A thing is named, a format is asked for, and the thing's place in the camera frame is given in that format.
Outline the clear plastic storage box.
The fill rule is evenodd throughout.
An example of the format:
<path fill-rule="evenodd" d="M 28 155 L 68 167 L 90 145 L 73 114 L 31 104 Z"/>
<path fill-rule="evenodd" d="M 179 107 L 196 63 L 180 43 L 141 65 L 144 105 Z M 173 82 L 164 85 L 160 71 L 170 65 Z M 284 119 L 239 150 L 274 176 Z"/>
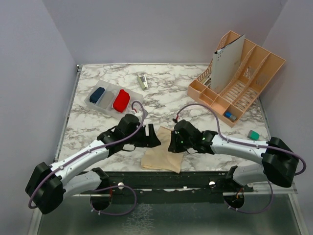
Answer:
<path fill-rule="evenodd" d="M 115 94 L 115 97 L 113 98 L 113 100 L 111 101 L 109 107 L 107 109 L 102 109 L 99 107 L 99 102 L 101 101 L 104 93 L 101 95 L 100 99 L 94 104 L 94 103 L 90 103 L 89 101 L 89 97 L 90 95 L 98 88 L 98 87 L 103 87 L 105 88 L 105 92 L 107 91 L 112 91 L 114 94 Z M 117 97 L 119 91 L 121 89 L 124 89 L 125 91 L 127 91 L 131 97 L 129 103 L 128 103 L 128 106 L 126 108 L 126 110 L 122 113 L 116 111 L 114 108 L 113 108 L 113 102 L 115 100 L 115 98 Z M 90 109 L 94 109 L 96 111 L 99 111 L 103 114 L 106 114 L 110 117 L 113 117 L 113 118 L 116 118 L 116 119 L 120 119 L 122 118 L 125 114 L 128 114 L 128 113 L 135 113 L 136 111 L 140 111 L 140 107 L 139 105 L 135 104 L 134 106 L 132 106 L 132 103 L 134 101 L 139 101 L 141 103 L 143 103 L 143 95 L 142 94 L 139 94 L 139 93 L 136 93 L 136 92 L 133 92 L 129 89 L 126 89 L 126 88 L 123 88 L 121 86 L 118 86 L 118 85 L 115 85 L 115 84 L 112 84 L 112 83 L 109 83 L 109 82 L 105 82 L 105 81 L 102 81 L 102 80 L 99 80 L 96 85 L 92 88 L 92 90 L 90 91 L 90 93 L 88 94 L 88 96 L 85 98 L 85 103 L 87 105 L 87 107 L 89 107 Z"/>

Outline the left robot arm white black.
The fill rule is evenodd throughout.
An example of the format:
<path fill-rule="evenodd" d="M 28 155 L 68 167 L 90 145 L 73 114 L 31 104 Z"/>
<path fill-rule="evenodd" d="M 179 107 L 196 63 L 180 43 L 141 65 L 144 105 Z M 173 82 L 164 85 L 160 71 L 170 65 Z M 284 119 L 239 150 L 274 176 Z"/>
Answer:
<path fill-rule="evenodd" d="M 116 126 L 102 132 L 76 154 L 50 165 L 44 162 L 36 165 L 25 188 L 30 197 L 28 207 L 48 214 L 67 196 L 91 190 L 105 192 L 108 181 L 103 171 L 83 171 L 123 150 L 127 144 L 135 148 L 153 148 L 160 146 L 161 142 L 152 124 L 144 125 L 135 115 L 126 114 Z"/>

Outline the red boxer underwear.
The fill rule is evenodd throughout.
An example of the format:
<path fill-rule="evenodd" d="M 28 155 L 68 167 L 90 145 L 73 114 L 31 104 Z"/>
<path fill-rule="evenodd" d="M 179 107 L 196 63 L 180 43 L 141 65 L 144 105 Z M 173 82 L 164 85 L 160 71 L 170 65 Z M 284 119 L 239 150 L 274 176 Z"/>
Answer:
<path fill-rule="evenodd" d="M 127 91 L 121 89 L 113 102 L 113 108 L 122 113 L 126 110 L 131 97 Z"/>

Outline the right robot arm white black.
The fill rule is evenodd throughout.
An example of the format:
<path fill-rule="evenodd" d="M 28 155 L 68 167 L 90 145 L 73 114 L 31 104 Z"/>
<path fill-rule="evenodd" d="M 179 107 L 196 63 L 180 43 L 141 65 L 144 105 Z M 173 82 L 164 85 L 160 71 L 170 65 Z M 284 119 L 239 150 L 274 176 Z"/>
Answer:
<path fill-rule="evenodd" d="M 216 131 L 200 131 L 190 122 L 181 120 L 171 132 L 169 152 L 181 153 L 188 149 L 197 153 L 230 155 L 252 161 L 252 165 L 235 166 L 225 178 L 225 187 L 236 191 L 249 183 L 270 181 L 289 188 L 292 185 L 299 160 L 279 138 L 269 141 L 249 141 L 222 138 Z"/>

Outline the beige underwear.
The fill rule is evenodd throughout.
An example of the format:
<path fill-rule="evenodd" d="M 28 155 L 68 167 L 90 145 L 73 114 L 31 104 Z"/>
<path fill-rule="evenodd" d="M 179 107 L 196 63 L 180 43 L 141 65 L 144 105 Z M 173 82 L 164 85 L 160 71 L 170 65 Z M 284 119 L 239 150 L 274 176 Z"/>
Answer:
<path fill-rule="evenodd" d="M 156 135 L 161 145 L 147 149 L 141 158 L 141 168 L 180 173 L 183 154 L 168 151 L 171 141 L 171 130 L 166 127 L 160 127 Z"/>

